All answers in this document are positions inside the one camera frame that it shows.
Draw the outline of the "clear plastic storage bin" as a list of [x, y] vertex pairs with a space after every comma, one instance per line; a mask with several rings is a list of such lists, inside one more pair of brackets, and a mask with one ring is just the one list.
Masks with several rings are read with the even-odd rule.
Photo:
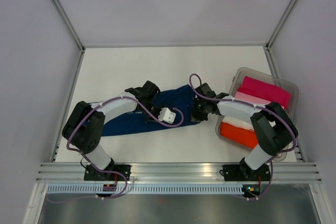
[[[282, 80], [282, 79], [279, 79], [279, 78], [276, 78], [276, 77], [272, 77], [268, 74], [265, 74], [265, 73], [262, 73], [262, 72], [259, 72], [259, 71], [256, 71], [256, 70], [253, 70], [253, 69], [250, 69], [250, 68], [242, 67], [242, 68], [239, 68], [237, 70], [236, 75], [234, 76], [233, 84], [232, 84], [232, 86], [229, 90], [230, 95], [232, 95], [234, 97], [235, 93], [237, 92], [238, 88], [241, 86], [241, 84], [243, 82], [243, 79], [246, 76], [249, 76], [253, 79], [260, 80], [262, 82], [266, 82], [266, 83], [276, 85], [276, 86], [288, 91], [291, 94], [291, 99], [290, 99], [288, 108], [287, 109], [285, 109], [284, 107], [282, 107], [282, 108], [288, 114], [289, 118], [293, 119], [294, 113], [295, 113], [295, 110], [296, 110], [297, 98], [298, 98], [298, 94], [299, 94], [299, 89], [295, 84], [293, 84], [291, 82], [288, 82], [288, 81], [285, 81], [285, 80]], [[252, 150], [250, 148], [247, 148], [245, 146], [237, 144], [237, 143], [235, 143], [231, 140], [228, 140], [228, 139], [226, 139], [226, 138], [224, 138], [220, 135], [219, 127], [220, 127], [220, 124], [222, 122], [223, 117], [224, 116], [219, 117], [219, 119], [217, 121], [217, 125], [215, 126], [215, 132], [216, 132], [217, 136], [221, 140], [224, 140], [224, 141], [230, 142], [232, 144], [238, 145], [238, 146], [243, 147], [247, 150]]]

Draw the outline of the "magenta folded t-shirt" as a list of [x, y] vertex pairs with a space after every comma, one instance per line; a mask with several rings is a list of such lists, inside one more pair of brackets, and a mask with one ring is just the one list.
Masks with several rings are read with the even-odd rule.
[[276, 85], [253, 79], [249, 76], [246, 76], [243, 79], [243, 82], [237, 91], [270, 102], [278, 102], [285, 109], [288, 108], [291, 99], [291, 94], [288, 91]]

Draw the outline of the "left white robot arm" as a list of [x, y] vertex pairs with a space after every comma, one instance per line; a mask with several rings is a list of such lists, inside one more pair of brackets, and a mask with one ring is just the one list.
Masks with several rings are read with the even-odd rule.
[[157, 117], [153, 98], [159, 94], [159, 87], [151, 81], [146, 81], [143, 86], [128, 88], [118, 97], [106, 101], [78, 102], [62, 130], [62, 137], [67, 140], [67, 149], [78, 152], [88, 160], [102, 179], [112, 178], [114, 160], [100, 145], [104, 125], [136, 109], [150, 111]]

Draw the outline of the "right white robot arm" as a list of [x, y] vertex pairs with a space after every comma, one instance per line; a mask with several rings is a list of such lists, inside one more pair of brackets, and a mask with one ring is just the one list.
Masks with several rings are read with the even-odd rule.
[[255, 104], [221, 93], [216, 95], [207, 83], [194, 88], [196, 114], [205, 120], [208, 114], [241, 120], [253, 127], [257, 145], [239, 162], [239, 172], [245, 179], [254, 178], [259, 169], [285, 149], [290, 143], [296, 144], [298, 130], [282, 106], [277, 102]]

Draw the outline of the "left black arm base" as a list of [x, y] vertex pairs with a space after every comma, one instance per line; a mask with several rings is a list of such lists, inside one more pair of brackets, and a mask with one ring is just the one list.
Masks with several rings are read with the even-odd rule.
[[99, 182], [114, 182], [114, 181], [124, 181], [121, 174], [126, 178], [127, 181], [130, 179], [131, 175], [131, 165], [126, 164], [114, 164], [107, 167], [107, 171], [112, 171], [112, 173], [103, 173], [97, 171], [92, 165], [87, 165], [84, 181], [99, 181]]

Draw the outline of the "blue t-shirt with print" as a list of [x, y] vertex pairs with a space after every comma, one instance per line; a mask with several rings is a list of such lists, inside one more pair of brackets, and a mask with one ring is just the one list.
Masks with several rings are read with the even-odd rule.
[[[168, 108], [177, 108], [181, 110], [184, 115], [184, 121], [181, 124], [181, 127], [185, 127], [198, 124], [197, 121], [192, 119], [195, 97], [196, 94], [187, 84], [177, 89], [165, 90], [156, 94], [153, 98], [153, 104], [156, 106], [163, 105]], [[168, 127], [153, 120], [142, 109], [138, 109], [125, 113], [107, 122], [103, 127], [102, 136], [138, 134], [168, 129]]]

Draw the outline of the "left aluminium frame post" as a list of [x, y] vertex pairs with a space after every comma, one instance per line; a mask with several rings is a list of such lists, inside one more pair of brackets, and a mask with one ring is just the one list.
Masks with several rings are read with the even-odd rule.
[[59, 17], [61, 18], [63, 24], [66, 27], [66, 30], [68, 31], [71, 39], [74, 41], [75, 45], [77, 46], [77, 48], [80, 50], [80, 52], [84, 52], [85, 47], [83, 45], [83, 43], [81, 42], [74, 26], [72, 25], [65, 9], [63, 8], [60, 0], [50, 0], [51, 3], [53, 4], [54, 8], [56, 9]]

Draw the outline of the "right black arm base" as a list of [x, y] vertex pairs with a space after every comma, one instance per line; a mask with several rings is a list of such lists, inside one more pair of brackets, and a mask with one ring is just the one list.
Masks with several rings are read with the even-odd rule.
[[269, 166], [266, 164], [257, 170], [252, 170], [247, 165], [223, 165], [221, 174], [226, 182], [259, 182], [260, 180], [267, 182], [271, 177]]

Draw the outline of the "aluminium front rail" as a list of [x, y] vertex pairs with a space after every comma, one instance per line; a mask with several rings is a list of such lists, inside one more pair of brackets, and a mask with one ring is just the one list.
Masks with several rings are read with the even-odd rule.
[[[131, 163], [131, 183], [219, 183], [221, 163]], [[275, 162], [273, 182], [278, 184], [321, 183], [315, 163]], [[78, 163], [42, 163], [38, 169], [37, 183], [79, 183], [84, 181], [85, 169]]]

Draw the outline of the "light pink folded t-shirt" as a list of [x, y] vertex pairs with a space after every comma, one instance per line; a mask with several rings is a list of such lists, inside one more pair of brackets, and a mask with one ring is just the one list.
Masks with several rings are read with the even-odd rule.
[[258, 98], [252, 95], [248, 95], [242, 92], [238, 92], [238, 91], [235, 93], [234, 97], [235, 99], [239, 99], [239, 100], [246, 101], [249, 103], [255, 103], [255, 104], [269, 104], [270, 103], [270, 101], [268, 100]]

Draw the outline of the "white folded t-shirt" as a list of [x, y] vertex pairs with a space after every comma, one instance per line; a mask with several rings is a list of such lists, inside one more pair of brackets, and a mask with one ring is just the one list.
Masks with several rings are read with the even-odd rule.
[[249, 131], [253, 131], [254, 128], [251, 124], [246, 123], [242, 120], [239, 120], [237, 118], [231, 117], [231, 116], [225, 116], [222, 119], [222, 123], [226, 123], [229, 124], [231, 126], [237, 127], [237, 128], [241, 128], [244, 130], [249, 130]]

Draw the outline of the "orange folded t-shirt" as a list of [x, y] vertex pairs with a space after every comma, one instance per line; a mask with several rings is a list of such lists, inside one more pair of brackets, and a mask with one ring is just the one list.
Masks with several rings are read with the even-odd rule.
[[235, 127], [224, 122], [221, 123], [219, 130], [222, 137], [247, 148], [253, 149], [258, 144], [254, 131]]

